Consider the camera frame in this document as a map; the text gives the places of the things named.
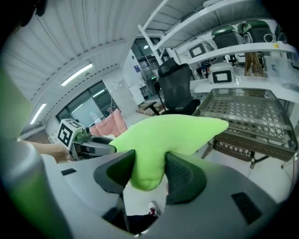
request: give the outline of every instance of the window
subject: window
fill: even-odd
[[[156,45],[160,41],[160,39],[151,38],[151,41],[153,42],[154,45]],[[150,49],[148,43],[144,38],[135,39],[131,49],[140,64],[142,76],[146,80],[148,76],[153,75],[152,72],[153,70],[158,69],[159,67],[158,61],[154,57],[152,50]],[[165,50],[162,56],[162,61],[165,62],[168,59],[170,59],[170,57],[167,51]]]
[[[89,89],[94,101],[98,104],[102,113],[107,117],[111,112],[117,109],[117,105],[110,96],[103,82],[99,82]]]
[[[58,113],[56,116],[57,120],[60,122],[63,119],[72,119],[72,116],[67,108],[64,108],[62,111]]]
[[[117,109],[104,83],[100,81],[85,92],[77,96],[56,116],[62,119],[78,120],[85,127],[101,122],[111,112]]]

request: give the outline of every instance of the pink cloth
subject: pink cloth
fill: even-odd
[[[110,114],[99,124],[90,127],[90,132],[94,136],[113,134],[118,137],[126,130],[127,126],[121,116],[121,112],[119,109],[116,109],[112,114]]]

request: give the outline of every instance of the black mesh chair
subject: black mesh chair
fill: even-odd
[[[200,100],[193,99],[190,93],[190,77],[192,72],[188,64],[178,65],[173,58],[167,60],[158,68],[159,83],[163,91],[165,105],[168,110],[162,114],[187,114],[191,115]],[[155,114],[154,103],[148,105]]]

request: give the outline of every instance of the person's hand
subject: person's hand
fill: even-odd
[[[60,145],[60,144],[49,144],[49,155],[53,156],[56,160],[56,162],[61,161],[74,161],[74,159],[71,157],[70,152],[67,150],[66,147]]]
[[[53,156],[56,162],[67,161],[67,160],[74,161],[74,159],[70,155],[70,152],[63,145],[40,144],[40,143],[34,143],[29,141],[27,141],[27,143],[32,144],[40,154]]]

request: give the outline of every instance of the green plush toy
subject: green plush toy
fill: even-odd
[[[227,129],[224,120],[181,114],[154,116],[131,126],[110,142],[117,152],[134,149],[133,187],[150,191],[164,175],[165,153],[194,154],[215,135]]]

